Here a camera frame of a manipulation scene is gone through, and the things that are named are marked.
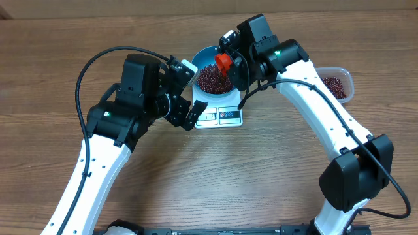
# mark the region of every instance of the wooden table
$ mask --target wooden table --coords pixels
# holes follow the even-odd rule
[[[80,151],[74,87],[87,60],[120,45],[191,59],[251,16],[0,21],[0,233],[39,234],[52,216]],[[281,41],[297,39],[317,67],[352,73],[355,96],[345,107],[393,141],[393,176],[418,209],[418,12],[266,17]],[[108,54],[87,72],[85,114],[120,80],[127,53]],[[328,163],[302,116],[269,89],[247,102],[241,128],[152,125],[114,182],[97,228],[115,219],[181,229],[307,223],[322,207],[318,177]],[[369,206],[404,211],[393,186]],[[416,234],[418,214],[365,213],[355,222],[371,224],[374,234]]]

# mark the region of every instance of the plastic container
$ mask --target plastic container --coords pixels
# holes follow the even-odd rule
[[[337,99],[340,104],[350,101],[354,96],[354,83],[351,74],[347,69],[340,67],[322,67],[315,68],[320,78],[337,77],[341,80],[344,93],[347,95],[344,99]]]

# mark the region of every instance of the red plastic part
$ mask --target red plastic part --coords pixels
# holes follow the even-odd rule
[[[227,72],[231,68],[231,65],[233,63],[229,55],[227,55],[226,53],[215,55],[215,62],[216,62],[218,69],[225,76],[227,75]]]

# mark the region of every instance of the blue bowl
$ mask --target blue bowl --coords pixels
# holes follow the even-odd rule
[[[199,51],[194,58],[192,59],[191,63],[194,64],[199,70],[204,69],[206,66],[208,65],[215,65],[215,55],[218,55],[218,51],[217,51],[217,46],[209,46],[201,51]],[[221,98],[221,97],[225,97],[229,94],[231,94],[234,89],[236,89],[235,87],[232,89],[232,91],[224,93],[224,94],[211,94],[211,93],[207,93],[205,91],[203,91],[199,85],[197,85],[197,81],[195,82],[195,86],[201,90],[202,92],[204,92],[205,94],[207,94],[210,97],[216,97],[216,98]]]

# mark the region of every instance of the cable clip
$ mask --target cable clip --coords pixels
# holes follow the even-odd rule
[[[83,172],[82,176],[84,176],[84,177],[90,177],[91,176],[91,172],[89,174],[86,174],[86,173]]]
[[[350,130],[346,133],[346,136],[348,137],[348,136],[350,136],[350,135],[352,135],[352,134],[354,134],[354,131],[350,129]]]
[[[356,209],[355,210],[359,215],[362,215],[361,210],[360,209]]]

